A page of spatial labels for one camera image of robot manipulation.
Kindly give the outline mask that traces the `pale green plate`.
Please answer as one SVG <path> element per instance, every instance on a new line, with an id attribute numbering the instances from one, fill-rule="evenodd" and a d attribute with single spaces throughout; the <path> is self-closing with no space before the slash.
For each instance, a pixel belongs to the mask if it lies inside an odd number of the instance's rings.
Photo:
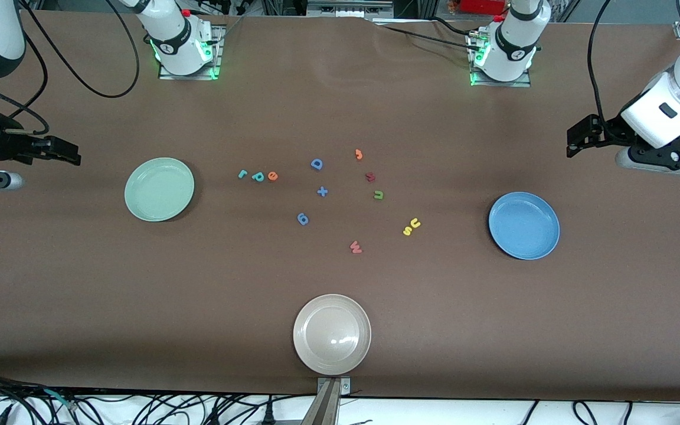
<path id="1" fill-rule="evenodd" d="M 157 157 L 130 173 L 124 188 L 125 207 L 138 220 L 172 220 L 187 209 L 195 188 L 194 174 L 184 162 Z"/>

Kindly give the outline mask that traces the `blue plate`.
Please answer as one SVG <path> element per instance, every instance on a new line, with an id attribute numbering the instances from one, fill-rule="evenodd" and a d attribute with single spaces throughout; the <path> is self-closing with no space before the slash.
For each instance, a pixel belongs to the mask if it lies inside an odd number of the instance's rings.
<path id="1" fill-rule="evenodd" d="M 545 258 L 561 237 L 560 221 L 553 207 L 529 192 L 499 197 L 489 210 L 488 229 L 502 252 L 521 260 Z"/>

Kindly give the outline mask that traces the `red box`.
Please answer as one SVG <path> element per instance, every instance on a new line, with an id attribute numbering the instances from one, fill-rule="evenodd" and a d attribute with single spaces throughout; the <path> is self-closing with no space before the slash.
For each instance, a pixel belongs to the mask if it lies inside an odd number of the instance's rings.
<path id="1" fill-rule="evenodd" d="M 475 15 L 499 15 L 507 0 L 459 0 L 459 10 Z"/>

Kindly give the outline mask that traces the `beige plate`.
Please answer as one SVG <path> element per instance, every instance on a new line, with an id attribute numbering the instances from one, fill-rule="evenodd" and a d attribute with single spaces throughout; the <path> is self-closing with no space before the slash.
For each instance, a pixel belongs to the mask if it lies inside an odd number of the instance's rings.
<path id="1" fill-rule="evenodd" d="M 295 318 L 292 342 L 300 360 L 320 375 L 346 375 L 366 358 L 371 322 L 351 297 L 323 294 L 307 302 Z"/>

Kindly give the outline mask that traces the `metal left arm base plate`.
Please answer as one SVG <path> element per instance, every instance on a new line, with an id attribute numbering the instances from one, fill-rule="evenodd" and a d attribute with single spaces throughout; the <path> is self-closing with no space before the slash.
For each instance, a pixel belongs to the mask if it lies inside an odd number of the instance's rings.
<path id="1" fill-rule="evenodd" d="M 484 70 L 479 66 L 484 62 L 484 59 L 491 49 L 489 43 L 489 34 L 483 31 L 469 31 L 465 35 L 466 45 L 475 50 L 469 51 L 469 67 L 470 67 L 470 85 L 471 86 L 491 86 L 502 88 L 529 88 L 531 87 L 531 76 L 529 76 L 528 69 L 512 81 L 498 81 L 489 77 Z"/>

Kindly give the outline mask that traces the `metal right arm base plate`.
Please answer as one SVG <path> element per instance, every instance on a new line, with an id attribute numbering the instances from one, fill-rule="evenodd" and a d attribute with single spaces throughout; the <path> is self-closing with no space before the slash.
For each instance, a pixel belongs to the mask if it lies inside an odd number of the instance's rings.
<path id="1" fill-rule="evenodd" d="M 187 18 L 191 35 L 177 48 L 168 42 L 153 41 L 159 62 L 160 80 L 218 80 L 227 27 L 195 17 Z"/>

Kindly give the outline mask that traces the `aluminium frame rail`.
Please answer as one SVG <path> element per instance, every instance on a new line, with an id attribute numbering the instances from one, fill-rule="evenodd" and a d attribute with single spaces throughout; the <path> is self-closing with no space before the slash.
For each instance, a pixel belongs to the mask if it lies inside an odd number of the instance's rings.
<path id="1" fill-rule="evenodd" d="M 393 0 L 306 0 L 307 17 L 394 18 Z"/>

